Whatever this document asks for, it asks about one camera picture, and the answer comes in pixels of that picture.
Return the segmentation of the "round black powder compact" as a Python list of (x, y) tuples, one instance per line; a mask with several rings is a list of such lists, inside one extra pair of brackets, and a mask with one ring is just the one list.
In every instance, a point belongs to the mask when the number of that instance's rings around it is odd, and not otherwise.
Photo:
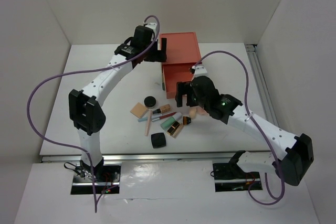
[(153, 109), (156, 107), (156, 104), (157, 104), (157, 100), (155, 97), (153, 96), (147, 96), (145, 99), (144, 99), (144, 105), (146, 108), (148, 109)]

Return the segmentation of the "mint green makeup tube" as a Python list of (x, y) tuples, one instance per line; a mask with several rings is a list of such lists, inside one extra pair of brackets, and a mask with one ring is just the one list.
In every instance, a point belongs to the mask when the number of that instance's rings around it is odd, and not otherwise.
[(163, 130), (167, 130), (168, 128), (171, 127), (171, 125), (176, 121), (174, 117), (169, 117), (167, 120), (165, 120), (163, 123), (161, 123), (160, 127)]

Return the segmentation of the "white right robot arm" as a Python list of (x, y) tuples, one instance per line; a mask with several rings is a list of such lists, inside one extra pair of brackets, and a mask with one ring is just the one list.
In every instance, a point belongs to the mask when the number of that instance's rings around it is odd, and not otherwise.
[(235, 178), (245, 173), (276, 174), (291, 186), (298, 186), (314, 160), (311, 138), (280, 129), (253, 112), (230, 94), (221, 94), (207, 76), (176, 84), (175, 101), (183, 105), (200, 106), (210, 117), (246, 133), (269, 145), (268, 153), (238, 151), (231, 158), (229, 172)]

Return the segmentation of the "beige foundation bottle black cap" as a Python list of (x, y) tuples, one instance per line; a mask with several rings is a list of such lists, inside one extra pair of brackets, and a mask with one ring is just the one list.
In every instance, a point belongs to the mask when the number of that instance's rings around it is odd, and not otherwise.
[(171, 111), (171, 106), (169, 104), (160, 106), (158, 109), (153, 110), (152, 114), (163, 114)]

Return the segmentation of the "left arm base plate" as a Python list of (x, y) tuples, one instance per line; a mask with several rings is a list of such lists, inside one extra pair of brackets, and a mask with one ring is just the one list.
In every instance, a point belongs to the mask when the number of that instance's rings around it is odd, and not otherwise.
[[(64, 168), (71, 170), (74, 175), (71, 185), (71, 195), (92, 195), (92, 176), (80, 166), (70, 162), (64, 163)], [(104, 165), (102, 172), (95, 176), (93, 181), (96, 193), (101, 194), (118, 194), (120, 191), (121, 165)]]

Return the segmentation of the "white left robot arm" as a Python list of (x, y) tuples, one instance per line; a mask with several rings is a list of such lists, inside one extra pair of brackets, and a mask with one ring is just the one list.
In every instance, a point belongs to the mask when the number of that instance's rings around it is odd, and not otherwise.
[(166, 60), (166, 50), (157, 48), (159, 30), (157, 23), (138, 25), (134, 35), (116, 48), (107, 70), (100, 72), (81, 90), (73, 89), (69, 93), (69, 115), (82, 148), (80, 166), (93, 182), (103, 177), (104, 170), (100, 150), (100, 130), (106, 122), (102, 110), (104, 101), (121, 79), (143, 60)]

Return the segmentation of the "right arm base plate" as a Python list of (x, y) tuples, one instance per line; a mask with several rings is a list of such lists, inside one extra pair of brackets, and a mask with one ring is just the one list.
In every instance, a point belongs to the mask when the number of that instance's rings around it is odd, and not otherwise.
[(258, 172), (243, 172), (237, 165), (231, 163), (213, 163), (210, 175), (214, 179), (216, 192), (262, 190)]

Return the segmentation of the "square black compact case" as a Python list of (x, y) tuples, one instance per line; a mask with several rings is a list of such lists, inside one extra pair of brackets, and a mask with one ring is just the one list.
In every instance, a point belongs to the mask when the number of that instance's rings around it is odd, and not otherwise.
[(164, 133), (154, 133), (151, 135), (151, 144), (154, 149), (166, 147), (166, 138)]

